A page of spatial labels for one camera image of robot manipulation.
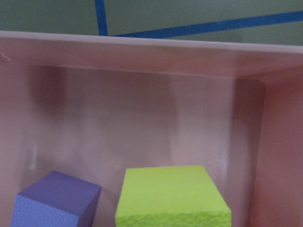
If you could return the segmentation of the pink plastic bin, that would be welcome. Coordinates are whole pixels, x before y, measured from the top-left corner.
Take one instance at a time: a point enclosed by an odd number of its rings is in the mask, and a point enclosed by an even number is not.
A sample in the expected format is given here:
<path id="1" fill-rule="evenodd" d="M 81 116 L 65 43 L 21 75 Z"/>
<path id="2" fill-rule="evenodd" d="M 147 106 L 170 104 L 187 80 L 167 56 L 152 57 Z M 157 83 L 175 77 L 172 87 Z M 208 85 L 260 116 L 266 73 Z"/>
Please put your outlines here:
<path id="1" fill-rule="evenodd" d="M 202 165 L 234 227 L 303 224 L 303 49 L 0 33 L 0 224 L 56 170 L 100 184 L 112 227 L 125 170 Z"/>

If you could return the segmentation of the purple foam block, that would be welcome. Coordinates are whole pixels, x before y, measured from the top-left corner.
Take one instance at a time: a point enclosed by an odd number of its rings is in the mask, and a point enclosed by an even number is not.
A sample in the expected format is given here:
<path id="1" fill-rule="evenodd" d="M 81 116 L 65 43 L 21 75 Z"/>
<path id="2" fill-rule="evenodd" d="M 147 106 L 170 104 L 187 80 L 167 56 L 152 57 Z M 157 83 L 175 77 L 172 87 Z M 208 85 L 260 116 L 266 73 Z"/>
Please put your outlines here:
<path id="1" fill-rule="evenodd" d="M 90 227 L 100 185 L 52 171 L 16 195 L 12 227 Z"/>

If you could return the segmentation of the yellow foam block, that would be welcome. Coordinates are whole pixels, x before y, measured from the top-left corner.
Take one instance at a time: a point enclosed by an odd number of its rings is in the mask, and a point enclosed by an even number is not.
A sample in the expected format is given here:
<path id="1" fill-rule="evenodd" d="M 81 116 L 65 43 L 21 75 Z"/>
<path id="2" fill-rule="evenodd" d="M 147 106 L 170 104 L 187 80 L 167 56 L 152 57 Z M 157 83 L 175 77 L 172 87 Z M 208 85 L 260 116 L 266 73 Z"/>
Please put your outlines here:
<path id="1" fill-rule="evenodd" d="M 203 166 L 129 168 L 117 227 L 230 227 L 232 212 Z"/>

